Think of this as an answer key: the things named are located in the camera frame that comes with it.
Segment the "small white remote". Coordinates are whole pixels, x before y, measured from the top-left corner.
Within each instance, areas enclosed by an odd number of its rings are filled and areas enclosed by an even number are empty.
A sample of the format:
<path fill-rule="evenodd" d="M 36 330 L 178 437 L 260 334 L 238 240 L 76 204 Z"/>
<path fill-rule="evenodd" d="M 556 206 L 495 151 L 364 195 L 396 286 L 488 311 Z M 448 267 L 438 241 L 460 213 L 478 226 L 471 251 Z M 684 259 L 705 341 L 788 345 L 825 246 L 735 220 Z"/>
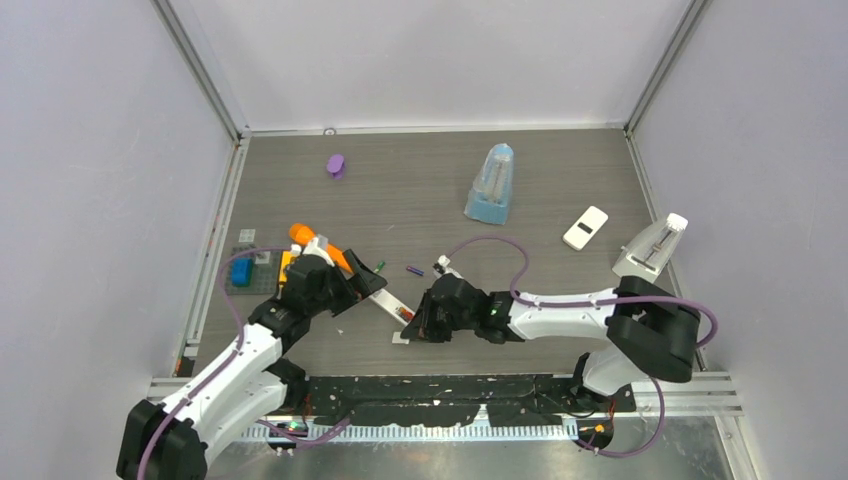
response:
<path fill-rule="evenodd" d="M 582 251 L 608 218 L 608 214 L 598 207 L 589 206 L 563 234 L 563 242 L 575 251 Z"/>

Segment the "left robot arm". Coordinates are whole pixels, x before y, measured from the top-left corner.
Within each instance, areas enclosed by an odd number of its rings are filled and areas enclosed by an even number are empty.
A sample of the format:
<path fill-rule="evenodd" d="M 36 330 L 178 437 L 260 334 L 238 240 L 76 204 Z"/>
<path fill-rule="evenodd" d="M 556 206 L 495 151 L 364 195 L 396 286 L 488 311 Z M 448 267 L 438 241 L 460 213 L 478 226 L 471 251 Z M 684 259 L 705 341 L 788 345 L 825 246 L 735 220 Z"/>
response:
<path fill-rule="evenodd" d="M 350 275 L 318 250 L 295 256 L 285 283 L 212 363 L 165 399 L 137 403 L 124 427 L 117 476 L 203 479 L 220 453 L 262 417 L 277 409 L 298 412 L 308 383 L 286 352 L 314 317 L 343 313 L 388 284 L 352 250 L 343 257 Z"/>

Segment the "white remote control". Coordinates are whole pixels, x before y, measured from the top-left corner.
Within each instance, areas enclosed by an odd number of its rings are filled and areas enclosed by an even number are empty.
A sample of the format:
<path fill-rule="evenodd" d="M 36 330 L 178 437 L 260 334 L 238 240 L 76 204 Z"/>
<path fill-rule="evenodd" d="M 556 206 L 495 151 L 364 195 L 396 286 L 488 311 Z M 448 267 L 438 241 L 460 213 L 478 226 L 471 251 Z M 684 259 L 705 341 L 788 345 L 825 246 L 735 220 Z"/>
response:
<path fill-rule="evenodd" d="M 392 318 L 397 320 L 401 325 L 407 325 L 414 317 L 413 316 L 412 318 L 405 318 L 401 316 L 399 314 L 400 308 L 407 308 L 409 310 L 411 309 L 385 289 L 381 289 L 371 294 L 369 296 L 369 299 L 374 302 L 378 307 L 380 307 L 383 311 L 388 313 Z"/>

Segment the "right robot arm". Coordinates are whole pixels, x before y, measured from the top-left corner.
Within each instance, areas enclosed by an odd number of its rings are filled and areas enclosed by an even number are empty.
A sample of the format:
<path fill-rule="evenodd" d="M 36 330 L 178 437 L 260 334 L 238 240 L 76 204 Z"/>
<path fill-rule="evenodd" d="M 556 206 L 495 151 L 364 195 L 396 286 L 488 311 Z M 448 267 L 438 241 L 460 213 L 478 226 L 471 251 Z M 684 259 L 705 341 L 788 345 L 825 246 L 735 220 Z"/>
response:
<path fill-rule="evenodd" d="M 635 276 L 582 295 L 487 293 L 453 274 L 425 291 L 400 336 L 444 343 L 468 330 L 493 344 L 547 337 L 604 340 L 574 370 L 571 397 L 596 410 L 623 386 L 643 378 L 687 383 L 694 370 L 701 315 L 693 303 Z"/>

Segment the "yellow tape measure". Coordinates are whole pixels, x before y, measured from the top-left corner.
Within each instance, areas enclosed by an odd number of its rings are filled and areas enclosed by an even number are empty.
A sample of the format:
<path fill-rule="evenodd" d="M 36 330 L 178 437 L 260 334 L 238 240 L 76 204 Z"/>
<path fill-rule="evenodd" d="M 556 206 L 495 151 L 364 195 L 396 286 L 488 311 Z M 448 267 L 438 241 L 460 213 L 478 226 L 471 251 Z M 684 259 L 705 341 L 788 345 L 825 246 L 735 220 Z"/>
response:
<path fill-rule="evenodd" d="M 283 286 L 287 282 L 287 269 L 295 258 L 296 256 L 291 251 L 284 251 L 282 253 L 277 277 L 277 284 L 279 286 Z"/>

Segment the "purple cap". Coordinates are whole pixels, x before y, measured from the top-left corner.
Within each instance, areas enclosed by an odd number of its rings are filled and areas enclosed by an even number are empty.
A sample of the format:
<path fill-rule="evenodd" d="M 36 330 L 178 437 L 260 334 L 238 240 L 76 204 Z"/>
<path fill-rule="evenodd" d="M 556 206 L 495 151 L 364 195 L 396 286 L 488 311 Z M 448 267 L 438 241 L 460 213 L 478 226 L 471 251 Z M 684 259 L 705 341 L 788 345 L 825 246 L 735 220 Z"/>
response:
<path fill-rule="evenodd" d="M 346 158 L 342 154 L 333 154 L 326 164 L 326 171 L 333 179 L 341 179 L 346 170 Z"/>

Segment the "blue lego brick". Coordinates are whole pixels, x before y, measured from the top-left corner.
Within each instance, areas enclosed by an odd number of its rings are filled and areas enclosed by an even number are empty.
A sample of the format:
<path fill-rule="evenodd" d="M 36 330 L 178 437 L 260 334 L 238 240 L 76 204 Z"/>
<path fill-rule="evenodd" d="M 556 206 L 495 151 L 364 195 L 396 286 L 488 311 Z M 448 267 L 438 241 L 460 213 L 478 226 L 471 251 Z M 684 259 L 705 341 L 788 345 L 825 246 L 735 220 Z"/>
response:
<path fill-rule="evenodd" d="M 254 259 L 241 257 L 231 264 L 229 281 L 233 288 L 245 288 L 251 284 L 254 268 Z"/>

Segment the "white battery cover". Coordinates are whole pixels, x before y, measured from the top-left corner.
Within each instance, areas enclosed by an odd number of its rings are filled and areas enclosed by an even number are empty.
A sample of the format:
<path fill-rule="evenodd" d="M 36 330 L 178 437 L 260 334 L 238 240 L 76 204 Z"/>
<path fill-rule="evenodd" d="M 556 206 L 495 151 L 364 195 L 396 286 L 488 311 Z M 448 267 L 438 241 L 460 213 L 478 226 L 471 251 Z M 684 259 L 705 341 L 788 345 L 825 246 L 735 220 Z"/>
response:
<path fill-rule="evenodd" d="M 391 343 L 393 345 L 408 345 L 410 340 L 403 338 L 400 332 L 394 332 L 392 334 Z"/>

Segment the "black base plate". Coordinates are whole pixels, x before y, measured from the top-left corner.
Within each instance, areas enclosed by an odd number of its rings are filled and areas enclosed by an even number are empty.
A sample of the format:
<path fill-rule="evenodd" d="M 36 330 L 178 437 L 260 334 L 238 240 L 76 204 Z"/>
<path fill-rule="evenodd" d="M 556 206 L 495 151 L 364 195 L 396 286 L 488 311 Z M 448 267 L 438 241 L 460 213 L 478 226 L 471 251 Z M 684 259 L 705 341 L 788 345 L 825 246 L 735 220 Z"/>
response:
<path fill-rule="evenodd" d="M 484 413 L 489 424 L 553 426 L 564 415 L 632 413 L 632 388 L 583 400 L 568 375 L 313 376 L 304 394 L 320 425 L 452 427 Z"/>

